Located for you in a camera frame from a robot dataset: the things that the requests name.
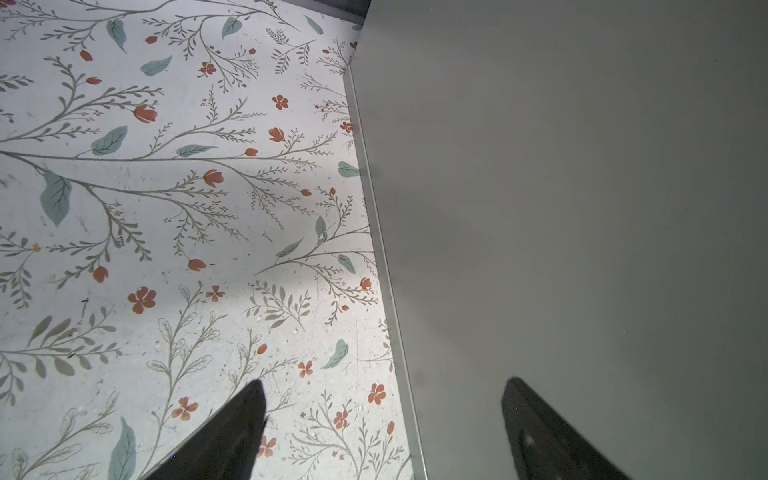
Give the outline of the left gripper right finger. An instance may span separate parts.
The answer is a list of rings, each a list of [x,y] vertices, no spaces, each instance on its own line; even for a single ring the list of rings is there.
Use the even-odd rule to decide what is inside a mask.
[[[520,479],[629,479],[521,378],[507,381],[501,409]]]

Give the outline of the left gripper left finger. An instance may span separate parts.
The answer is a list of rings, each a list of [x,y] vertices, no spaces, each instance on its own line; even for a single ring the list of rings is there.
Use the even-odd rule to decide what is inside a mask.
[[[156,465],[151,480],[246,480],[252,475],[267,422],[261,381],[249,382]]]

